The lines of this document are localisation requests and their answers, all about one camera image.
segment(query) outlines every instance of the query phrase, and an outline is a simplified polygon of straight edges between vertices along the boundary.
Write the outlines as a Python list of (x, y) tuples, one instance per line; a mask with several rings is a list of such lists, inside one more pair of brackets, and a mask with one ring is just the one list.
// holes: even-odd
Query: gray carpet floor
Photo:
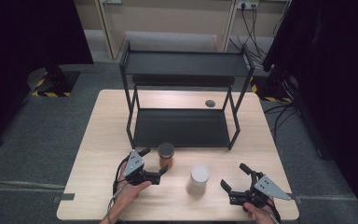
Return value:
[[(62, 69), (81, 72), (70, 97), (29, 95), (1, 136), (0, 223), (98, 223), (58, 220), (55, 199), (63, 193), (99, 91), (122, 89), (118, 65)], [(44, 73), (29, 76), (32, 88)], [(282, 103), (260, 104), (267, 110)], [(281, 110), (265, 114), (270, 129)], [(276, 147), (300, 213), (298, 220), (283, 223), (358, 223), (356, 197), (335, 162), (320, 159), (296, 109), (285, 111), (281, 122)]]

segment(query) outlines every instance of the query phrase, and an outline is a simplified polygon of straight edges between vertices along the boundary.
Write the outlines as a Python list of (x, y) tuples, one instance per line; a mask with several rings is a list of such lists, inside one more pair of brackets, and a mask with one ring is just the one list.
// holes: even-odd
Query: small round object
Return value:
[(174, 146), (172, 143), (163, 142), (158, 145), (158, 154), (161, 158), (168, 159), (173, 156)]
[(191, 170), (191, 181), (197, 186), (204, 186), (210, 174), (209, 168), (206, 165), (196, 165)]
[(205, 101), (206, 106), (208, 107), (214, 107), (216, 103), (213, 100), (207, 100)]

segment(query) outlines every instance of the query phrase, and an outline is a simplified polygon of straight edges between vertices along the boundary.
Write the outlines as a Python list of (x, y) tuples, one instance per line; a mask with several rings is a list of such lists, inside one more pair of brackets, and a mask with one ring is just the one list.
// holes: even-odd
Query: shelf frame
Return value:
[[(130, 111), (126, 131), (132, 148), (157, 147), (169, 141), (176, 147), (232, 149), (241, 131), (237, 112), (255, 70), (245, 44), (240, 53), (178, 52), (132, 50), (126, 41), (119, 67)], [(232, 87), (236, 77), (245, 80), (235, 103)], [(138, 92), (141, 86), (218, 87), (226, 89), (227, 95), (221, 108), (143, 108)], [(225, 114), (228, 103), (236, 128), (231, 139)], [(132, 134), (135, 109), (137, 118)]]

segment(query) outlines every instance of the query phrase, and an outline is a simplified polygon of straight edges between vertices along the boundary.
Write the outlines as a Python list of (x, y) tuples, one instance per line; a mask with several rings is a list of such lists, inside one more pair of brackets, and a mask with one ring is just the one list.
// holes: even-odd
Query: electrical cable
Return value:
[[(274, 106), (268, 110), (265, 110), (264, 113), (265, 114), (273, 114), (273, 113), (278, 113), (278, 112), (271, 112), (272, 110), (274, 109), (278, 109), (278, 108), (283, 108), (282, 111), (280, 111), (278, 117), (275, 119), (275, 122), (274, 122), (274, 128), (271, 129), (270, 131), (273, 132), (273, 140), (274, 140), (274, 143), (276, 144), (276, 137), (277, 137), (277, 130), (291, 117), (293, 116), (295, 113), (297, 113), (297, 109), (295, 111), (293, 110), (288, 110), (290, 107), (293, 107), (293, 106), (296, 106), (294, 103), (290, 103), (288, 105), (277, 105), (277, 106)], [(285, 111), (293, 111), (291, 114), (289, 114), (281, 123), (278, 124), (278, 121), (280, 119), (280, 117), (283, 115), (283, 113)]]

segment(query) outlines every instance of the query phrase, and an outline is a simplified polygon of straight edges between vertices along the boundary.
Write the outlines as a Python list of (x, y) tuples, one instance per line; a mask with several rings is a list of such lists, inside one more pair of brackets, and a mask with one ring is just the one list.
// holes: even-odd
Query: shelf tier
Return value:
[(157, 147), (228, 147), (225, 112), (220, 109), (141, 109), (138, 111), (134, 145)]

